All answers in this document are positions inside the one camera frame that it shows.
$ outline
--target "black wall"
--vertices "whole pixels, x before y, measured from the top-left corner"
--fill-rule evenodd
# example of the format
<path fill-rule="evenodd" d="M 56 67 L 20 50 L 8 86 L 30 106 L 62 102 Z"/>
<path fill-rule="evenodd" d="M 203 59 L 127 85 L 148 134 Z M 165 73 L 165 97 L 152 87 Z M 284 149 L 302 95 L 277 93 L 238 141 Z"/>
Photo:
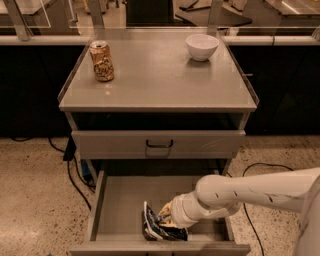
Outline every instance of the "black wall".
<path fill-rule="evenodd" d="M 319 46 L 231 46 L 260 104 L 247 134 L 320 134 Z"/>
<path fill-rule="evenodd" d="M 57 96 L 84 46 L 0 47 L 0 136 L 70 134 Z"/>

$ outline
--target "beverage can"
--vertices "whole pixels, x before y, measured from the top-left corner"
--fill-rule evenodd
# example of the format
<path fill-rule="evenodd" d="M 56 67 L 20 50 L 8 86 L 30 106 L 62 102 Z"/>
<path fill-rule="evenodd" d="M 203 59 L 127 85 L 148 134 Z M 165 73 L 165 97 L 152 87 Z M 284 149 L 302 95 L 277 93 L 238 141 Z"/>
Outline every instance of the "beverage can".
<path fill-rule="evenodd" d="M 114 78 L 110 47 L 106 41 L 94 41 L 90 44 L 93 71 L 98 81 L 107 82 Z"/>

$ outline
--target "terrazzo floor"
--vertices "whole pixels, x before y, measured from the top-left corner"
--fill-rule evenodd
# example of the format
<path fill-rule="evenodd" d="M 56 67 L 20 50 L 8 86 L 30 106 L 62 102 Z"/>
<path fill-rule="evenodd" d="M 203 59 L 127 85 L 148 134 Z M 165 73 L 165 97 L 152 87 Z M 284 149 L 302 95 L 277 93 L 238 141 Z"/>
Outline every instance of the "terrazzo floor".
<path fill-rule="evenodd" d="M 52 142 L 65 149 L 67 138 L 54 138 Z M 72 186 L 62 157 L 46 138 L 25 142 L 0 138 L 1 256 L 70 255 L 69 248 L 83 241 L 89 210 Z M 293 169 L 320 166 L 320 136 L 247 136 L 229 173 L 241 176 L 247 166 L 256 162 Z M 74 162 L 70 167 L 76 184 L 92 203 L 94 193 L 79 182 Z M 279 171 L 284 169 L 255 166 L 246 175 Z M 292 255 L 299 214 L 252 205 L 247 209 L 265 256 Z M 250 256 L 261 255 L 243 207 L 230 220 L 236 242 L 249 244 Z"/>

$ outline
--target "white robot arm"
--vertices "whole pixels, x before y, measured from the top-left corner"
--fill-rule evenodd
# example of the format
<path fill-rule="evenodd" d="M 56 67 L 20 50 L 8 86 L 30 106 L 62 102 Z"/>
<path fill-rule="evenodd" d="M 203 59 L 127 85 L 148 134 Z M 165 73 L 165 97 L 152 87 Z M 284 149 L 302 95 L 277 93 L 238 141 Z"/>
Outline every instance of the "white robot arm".
<path fill-rule="evenodd" d="M 176 227 L 190 227 L 201 219 L 230 216 L 239 203 L 300 212 L 295 255 L 320 253 L 320 168 L 242 178 L 208 175 L 194 191 L 170 203 Z"/>

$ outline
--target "power cord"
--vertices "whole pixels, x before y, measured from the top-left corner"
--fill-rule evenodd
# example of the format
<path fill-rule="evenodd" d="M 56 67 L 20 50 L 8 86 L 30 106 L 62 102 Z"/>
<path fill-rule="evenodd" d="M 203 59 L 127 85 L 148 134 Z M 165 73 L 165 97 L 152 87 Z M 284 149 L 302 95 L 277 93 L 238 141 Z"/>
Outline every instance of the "power cord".
<path fill-rule="evenodd" d="M 249 165 L 249 166 L 243 171 L 242 177 L 245 177 L 245 174 L 247 173 L 247 171 L 248 171 L 249 169 L 251 169 L 252 167 L 257 166 L 257 165 L 270 166 L 270 167 L 281 167 L 281 168 L 288 169 L 288 170 L 290 170 L 290 171 L 294 171 L 294 169 L 292 169 L 291 167 L 288 167 L 288 166 L 286 166 L 286 165 L 282 165 L 282 164 L 269 164 L 269 163 L 258 162 L 258 163 L 254 163 L 254 164 Z M 259 243 L 259 246 L 260 246 L 260 250 L 261 250 L 261 255 L 264 256 L 264 249 L 263 249 L 263 246 L 262 246 L 260 237 L 259 237 L 258 232 L 256 231 L 256 229 L 255 229 L 255 227 L 254 227 L 254 225 L 253 225 L 253 223 L 252 223 L 252 221 L 251 221 L 251 218 L 250 218 L 250 216 L 249 216 L 249 214 L 248 214 L 248 210 L 247 210 L 247 207 L 246 207 L 246 204 L 245 204 L 245 203 L 243 203 L 243 209 L 244 209 L 244 212 L 245 212 L 245 214 L 246 214 L 246 216 L 247 216 L 247 219 L 248 219 L 248 221 L 249 221 L 249 223 L 250 223 L 250 225 L 251 225 L 251 227 L 252 227 L 252 230 L 253 230 L 253 232 L 255 233 L 256 237 L 257 237 L 257 240 L 258 240 L 258 243 Z"/>
<path fill-rule="evenodd" d="M 83 200 L 85 201 L 85 203 L 87 204 L 89 210 L 91 211 L 91 205 L 88 201 L 88 199 L 86 198 L 86 196 L 82 193 L 82 191 L 79 189 L 79 187 L 75 184 L 74 180 L 72 179 L 71 176 L 71 170 L 70 170 L 70 161 L 67 161 L 67 167 L 68 167 L 68 175 L 69 175 L 69 179 L 72 183 L 72 185 L 74 186 L 74 188 L 78 191 L 78 193 L 81 195 L 81 197 L 83 198 Z"/>
<path fill-rule="evenodd" d="M 50 145 L 51 145 L 52 148 L 54 148 L 55 150 L 57 150 L 57 151 L 59 151 L 59 152 L 61 152 L 61 153 L 64 153 L 64 154 L 66 153 L 65 150 L 59 149 L 58 147 L 56 147 L 56 146 L 53 144 L 52 138 L 48 138 L 48 140 L 49 140 L 49 143 L 50 143 Z M 81 181 L 84 185 L 86 185 L 91 192 L 95 192 L 94 189 L 93 189 L 93 188 L 95 188 L 95 186 L 88 184 L 87 182 L 85 182 L 85 181 L 81 178 L 80 171 L 79 171 L 79 168 L 78 168 L 77 158 L 76 158 L 75 156 L 73 156 L 72 159 L 73 159 L 74 162 L 75 162 L 76 172 L 77 172 L 77 175 L 78 175 L 80 181 Z M 83 200 L 84 200 L 85 203 L 87 204 L 89 210 L 91 211 L 91 205 L 90 205 L 88 199 L 87 199 L 86 196 L 82 193 L 82 191 L 79 189 L 79 187 L 75 184 L 75 182 L 74 182 L 74 180 L 73 180 L 73 178 L 72 178 L 72 176 L 71 176 L 70 162 L 71 162 L 70 160 L 67 160 L 67 169 L 68 169 L 68 176 L 69 176 L 70 182 L 71 182 L 71 184 L 73 185 L 73 187 L 77 190 L 77 192 L 80 194 L 80 196 L 83 198 Z"/>
<path fill-rule="evenodd" d="M 24 141 L 27 141 L 27 140 L 32 140 L 33 137 L 26 137 L 26 138 L 16 138 L 16 137 L 10 137 L 10 139 L 12 139 L 13 141 L 15 142 L 24 142 Z"/>

